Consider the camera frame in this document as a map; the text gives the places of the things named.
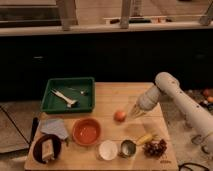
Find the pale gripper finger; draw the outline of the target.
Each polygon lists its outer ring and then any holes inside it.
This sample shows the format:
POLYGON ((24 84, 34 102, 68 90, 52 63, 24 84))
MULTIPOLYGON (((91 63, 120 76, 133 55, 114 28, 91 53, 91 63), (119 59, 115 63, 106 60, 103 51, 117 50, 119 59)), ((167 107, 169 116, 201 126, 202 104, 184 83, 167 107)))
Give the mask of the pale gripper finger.
POLYGON ((138 104, 135 104, 128 113, 128 119, 133 120, 145 115, 146 112, 140 108, 138 104))

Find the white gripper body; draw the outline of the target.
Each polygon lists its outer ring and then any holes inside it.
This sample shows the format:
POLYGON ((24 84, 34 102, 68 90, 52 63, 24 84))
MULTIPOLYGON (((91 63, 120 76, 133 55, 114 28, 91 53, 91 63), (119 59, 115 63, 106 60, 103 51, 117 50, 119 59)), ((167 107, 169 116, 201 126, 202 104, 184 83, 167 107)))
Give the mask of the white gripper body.
POLYGON ((138 105, 144 111, 152 110, 158 103, 161 95, 157 86, 153 85, 145 93, 141 94, 138 98, 138 105))

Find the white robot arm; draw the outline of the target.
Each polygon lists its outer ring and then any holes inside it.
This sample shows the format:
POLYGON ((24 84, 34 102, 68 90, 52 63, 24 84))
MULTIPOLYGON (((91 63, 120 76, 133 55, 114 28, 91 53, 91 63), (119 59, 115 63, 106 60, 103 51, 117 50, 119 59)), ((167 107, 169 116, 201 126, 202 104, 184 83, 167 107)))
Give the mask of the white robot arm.
POLYGON ((136 118, 151 111, 163 93, 173 100, 189 123, 202 136, 208 149, 213 151, 213 116, 189 97, 180 88, 179 81, 168 72, 160 72, 156 75, 155 84, 138 97, 129 116, 136 118))

